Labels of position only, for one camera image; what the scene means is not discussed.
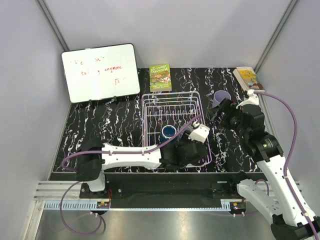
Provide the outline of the lavender plastic cup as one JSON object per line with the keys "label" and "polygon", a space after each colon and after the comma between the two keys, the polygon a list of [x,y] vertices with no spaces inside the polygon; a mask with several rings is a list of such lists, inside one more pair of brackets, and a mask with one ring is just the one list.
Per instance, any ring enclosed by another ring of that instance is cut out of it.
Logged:
{"label": "lavender plastic cup", "polygon": [[218,90],[213,95],[212,107],[217,107],[224,99],[231,100],[231,95],[225,90]]}

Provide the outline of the dark blue ceramic mug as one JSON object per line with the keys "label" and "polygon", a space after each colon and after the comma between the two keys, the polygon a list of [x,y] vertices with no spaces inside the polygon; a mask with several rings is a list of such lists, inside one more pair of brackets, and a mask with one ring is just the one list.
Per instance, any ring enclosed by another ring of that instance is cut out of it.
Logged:
{"label": "dark blue ceramic mug", "polygon": [[165,125],[160,131],[160,142],[164,143],[170,140],[177,133],[177,129],[173,125]]}

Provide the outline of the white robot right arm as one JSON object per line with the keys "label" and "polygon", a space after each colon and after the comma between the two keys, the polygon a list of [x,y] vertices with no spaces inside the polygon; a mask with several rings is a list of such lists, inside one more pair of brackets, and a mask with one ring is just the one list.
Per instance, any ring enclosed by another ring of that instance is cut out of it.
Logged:
{"label": "white robot right arm", "polygon": [[248,200],[268,221],[277,240],[319,239],[320,218],[306,203],[286,166],[278,140],[265,130],[265,115],[257,103],[230,99],[213,108],[211,121],[235,131],[245,151],[271,185],[271,198],[246,173],[237,173],[227,185],[228,195]]}

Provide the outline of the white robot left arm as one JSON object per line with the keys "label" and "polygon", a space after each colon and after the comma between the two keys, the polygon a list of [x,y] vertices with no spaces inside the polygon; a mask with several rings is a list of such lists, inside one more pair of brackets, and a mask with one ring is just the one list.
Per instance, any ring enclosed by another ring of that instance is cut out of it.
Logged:
{"label": "white robot left arm", "polygon": [[86,182],[95,197],[103,198],[108,193],[104,170],[143,167],[173,171],[187,165],[197,166],[208,155],[208,135],[208,130],[204,133],[184,132],[178,141],[148,147],[114,146],[102,144],[101,140],[91,140],[77,152],[75,179]]}

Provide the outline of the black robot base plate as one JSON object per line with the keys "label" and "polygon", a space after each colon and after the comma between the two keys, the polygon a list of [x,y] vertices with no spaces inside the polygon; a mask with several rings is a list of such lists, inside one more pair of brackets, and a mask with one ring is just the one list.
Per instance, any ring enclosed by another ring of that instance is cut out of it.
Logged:
{"label": "black robot base plate", "polygon": [[111,198],[115,209],[210,209],[221,200],[241,200],[235,180],[240,173],[107,173],[105,189],[80,187],[82,199]]}

